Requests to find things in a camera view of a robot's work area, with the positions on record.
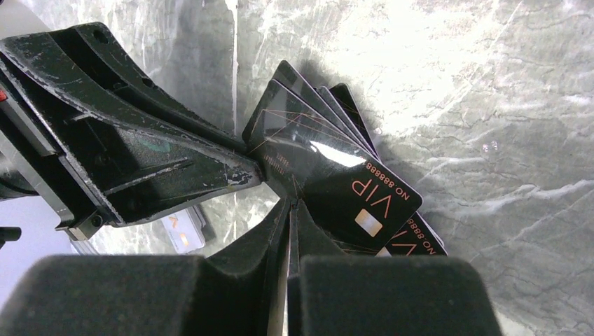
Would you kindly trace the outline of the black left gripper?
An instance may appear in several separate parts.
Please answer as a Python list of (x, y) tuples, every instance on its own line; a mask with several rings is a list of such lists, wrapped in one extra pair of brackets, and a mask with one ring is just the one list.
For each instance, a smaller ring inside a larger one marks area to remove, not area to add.
[(50, 34), (1, 40), (1, 198), (39, 195), (59, 229), (153, 221), (257, 186), (257, 162), (96, 84)]

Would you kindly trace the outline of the white silver card stack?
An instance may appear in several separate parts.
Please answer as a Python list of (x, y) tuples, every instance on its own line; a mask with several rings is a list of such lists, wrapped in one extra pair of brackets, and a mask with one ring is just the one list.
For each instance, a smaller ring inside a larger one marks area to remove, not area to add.
[(201, 206), (191, 206), (159, 220), (177, 254), (203, 249), (216, 239)]

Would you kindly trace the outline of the black VIP credit card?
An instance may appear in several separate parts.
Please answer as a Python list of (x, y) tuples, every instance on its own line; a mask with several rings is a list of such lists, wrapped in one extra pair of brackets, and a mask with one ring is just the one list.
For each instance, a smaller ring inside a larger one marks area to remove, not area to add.
[(349, 251), (380, 250), (422, 205), (416, 190), (276, 80), (243, 137), (267, 184), (302, 200)]

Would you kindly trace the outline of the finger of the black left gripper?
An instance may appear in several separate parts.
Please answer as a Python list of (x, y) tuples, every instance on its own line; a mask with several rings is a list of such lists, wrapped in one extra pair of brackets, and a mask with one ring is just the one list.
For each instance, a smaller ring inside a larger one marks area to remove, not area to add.
[(188, 109), (144, 73), (101, 22), (50, 32), (52, 39), (91, 79), (135, 108), (238, 153), (245, 143)]

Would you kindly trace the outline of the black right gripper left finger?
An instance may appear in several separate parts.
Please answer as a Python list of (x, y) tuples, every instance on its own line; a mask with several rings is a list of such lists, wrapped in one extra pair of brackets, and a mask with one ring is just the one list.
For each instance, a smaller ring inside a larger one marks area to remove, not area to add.
[(208, 258), (55, 255), (1, 312), (2, 335), (281, 335), (289, 201)]

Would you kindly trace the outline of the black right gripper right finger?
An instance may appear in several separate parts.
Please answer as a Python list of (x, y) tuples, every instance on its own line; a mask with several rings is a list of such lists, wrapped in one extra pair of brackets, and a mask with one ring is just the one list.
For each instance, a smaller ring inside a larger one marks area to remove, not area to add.
[(304, 202), (289, 225), (290, 335), (500, 335), (480, 274), (445, 256), (344, 253)]

